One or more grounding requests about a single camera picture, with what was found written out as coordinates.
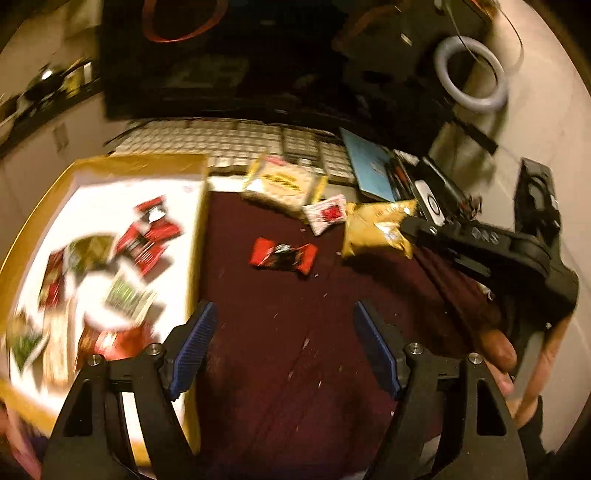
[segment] yellow snack bag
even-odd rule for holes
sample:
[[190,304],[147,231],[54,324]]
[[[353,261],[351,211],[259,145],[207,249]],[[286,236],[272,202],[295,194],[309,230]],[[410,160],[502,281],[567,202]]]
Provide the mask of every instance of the yellow snack bag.
[[400,223],[417,210],[416,200],[396,203],[348,203],[343,258],[374,248],[391,247],[413,257],[413,246],[400,233]]
[[288,163],[281,157],[266,156],[252,162],[241,196],[302,218],[302,207],[317,203],[326,183],[325,175]]

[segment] red and white wrapper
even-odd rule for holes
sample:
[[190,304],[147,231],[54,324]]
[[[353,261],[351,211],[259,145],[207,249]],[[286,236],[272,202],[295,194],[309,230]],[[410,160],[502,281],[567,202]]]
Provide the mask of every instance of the red and white wrapper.
[[347,200],[344,195],[335,195],[322,202],[303,207],[304,214],[315,236],[319,236],[331,225],[343,223],[347,219]]

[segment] blue notebook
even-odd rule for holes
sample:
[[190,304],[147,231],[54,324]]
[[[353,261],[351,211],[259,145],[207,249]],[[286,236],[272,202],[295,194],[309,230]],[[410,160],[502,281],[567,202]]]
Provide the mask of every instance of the blue notebook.
[[378,144],[340,129],[345,141],[353,171],[357,177],[359,190],[375,200],[396,202],[388,180],[385,165],[390,161],[389,154]]

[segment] candy bar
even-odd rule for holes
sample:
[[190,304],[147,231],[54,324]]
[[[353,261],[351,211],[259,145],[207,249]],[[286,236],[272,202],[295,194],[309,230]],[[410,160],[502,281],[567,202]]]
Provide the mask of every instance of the candy bar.
[[181,228],[166,217],[164,197],[158,197],[135,207],[142,218],[138,230],[150,241],[163,242],[181,234]]
[[250,264],[255,267],[273,270],[299,271],[304,275],[310,273],[318,248],[312,244],[302,247],[276,245],[272,240],[258,238],[252,251]]
[[116,254],[126,253],[134,260],[142,276],[154,268],[164,250],[166,247],[148,240],[135,225],[128,228],[115,247]]

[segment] dark red carpet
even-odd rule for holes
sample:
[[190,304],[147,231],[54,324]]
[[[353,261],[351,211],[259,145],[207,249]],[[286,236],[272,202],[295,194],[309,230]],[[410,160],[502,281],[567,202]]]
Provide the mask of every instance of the dark red carpet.
[[[219,327],[197,394],[208,478],[330,480],[369,466],[396,405],[353,330],[357,300],[436,354],[473,350],[467,326],[486,303],[438,256],[392,251],[343,264],[343,225],[319,238],[303,228],[238,194],[210,198],[200,296],[217,304]],[[259,236],[316,244],[309,278],[251,267]]]

